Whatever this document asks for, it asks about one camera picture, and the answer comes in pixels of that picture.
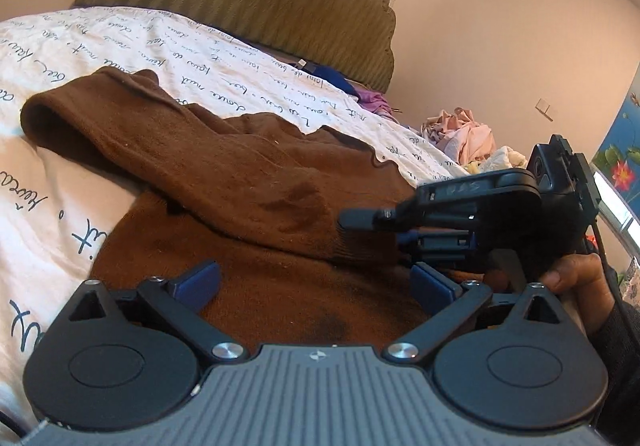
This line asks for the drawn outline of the right hand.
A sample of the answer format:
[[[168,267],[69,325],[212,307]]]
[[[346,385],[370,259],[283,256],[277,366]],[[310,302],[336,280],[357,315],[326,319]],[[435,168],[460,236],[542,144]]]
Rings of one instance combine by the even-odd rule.
[[[587,335],[608,320],[615,300],[605,278],[600,255],[565,255],[555,261],[538,281],[556,295],[571,293]]]

